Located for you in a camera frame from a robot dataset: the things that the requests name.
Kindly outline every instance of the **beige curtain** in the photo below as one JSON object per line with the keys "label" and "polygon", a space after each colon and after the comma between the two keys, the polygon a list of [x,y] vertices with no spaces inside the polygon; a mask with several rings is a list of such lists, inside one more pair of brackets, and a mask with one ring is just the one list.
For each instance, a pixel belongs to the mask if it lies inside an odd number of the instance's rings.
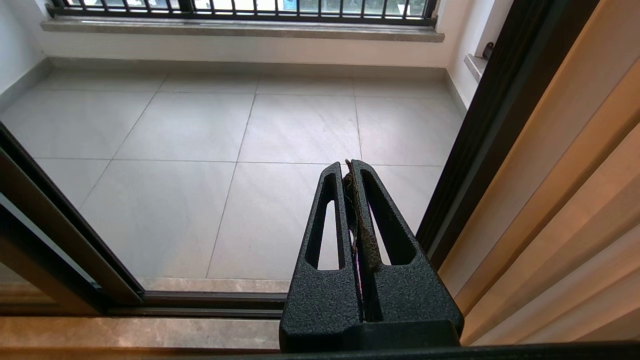
{"label": "beige curtain", "polygon": [[640,337],[639,19],[600,2],[440,269],[464,345]]}

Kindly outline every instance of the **black door frame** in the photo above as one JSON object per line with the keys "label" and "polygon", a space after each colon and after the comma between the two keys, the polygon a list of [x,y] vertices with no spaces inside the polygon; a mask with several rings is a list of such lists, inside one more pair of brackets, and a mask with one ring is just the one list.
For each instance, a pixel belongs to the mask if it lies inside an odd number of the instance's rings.
{"label": "black door frame", "polygon": [[[598,0],[513,2],[416,235],[434,268],[451,250],[597,4]],[[64,302],[61,315],[280,318],[284,293],[144,290],[2,124],[0,149],[0,191],[98,285],[61,265],[55,254],[41,256],[47,252],[44,248],[20,248],[24,261],[9,261],[10,267],[30,279],[35,278],[29,271],[48,269],[47,281],[57,286],[40,283],[41,290]],[[5,227],[0,240],[6,244],[21,238],[37,242],[15,219],[5,216],[1,224]],[[75,307],[69,306],[78,299],[82,301]],[[51,311],[0,306],[0,313],[8,315]]]}

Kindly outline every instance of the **metal railing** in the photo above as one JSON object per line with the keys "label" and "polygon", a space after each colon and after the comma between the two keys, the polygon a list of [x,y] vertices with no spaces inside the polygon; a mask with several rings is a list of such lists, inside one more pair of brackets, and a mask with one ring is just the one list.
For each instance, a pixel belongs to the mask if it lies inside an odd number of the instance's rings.
{"label": "metal railing", "polygon": [[437,0],[52,0],[49,14],[433,26]]}

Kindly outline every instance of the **window sill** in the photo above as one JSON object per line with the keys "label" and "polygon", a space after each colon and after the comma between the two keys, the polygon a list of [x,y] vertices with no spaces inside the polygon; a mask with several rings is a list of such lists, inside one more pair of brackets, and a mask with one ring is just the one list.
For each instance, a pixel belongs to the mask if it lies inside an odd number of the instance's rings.
{"label": "window sill", "polygon": [[45,31],[219,37],[332,38],[442,42],[444,34],[426,26],[318,24],[239,20],[105,19],[57,17],[43,21]]}
{"label": "window sill", "polygon": [[465,56],[465,64],[471,71],[471,74],[474,76],[474,79],[479,83],[482,78],[482,74],[484,74],[484,68],[486,68],[487,60],[484,58],[479,58],[477,56],[473,56],[471,54],[467,54]]}

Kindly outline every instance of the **tile floor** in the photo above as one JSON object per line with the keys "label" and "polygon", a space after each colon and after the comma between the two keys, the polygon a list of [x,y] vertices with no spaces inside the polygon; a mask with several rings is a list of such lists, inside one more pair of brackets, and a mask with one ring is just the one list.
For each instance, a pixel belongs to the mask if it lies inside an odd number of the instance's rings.
{"label": "tile floor", "polygon": [[0,119],[134,275],[273,280],[327,164],[374,165],[415,231],[461,125],[438,81],[69,71]]}

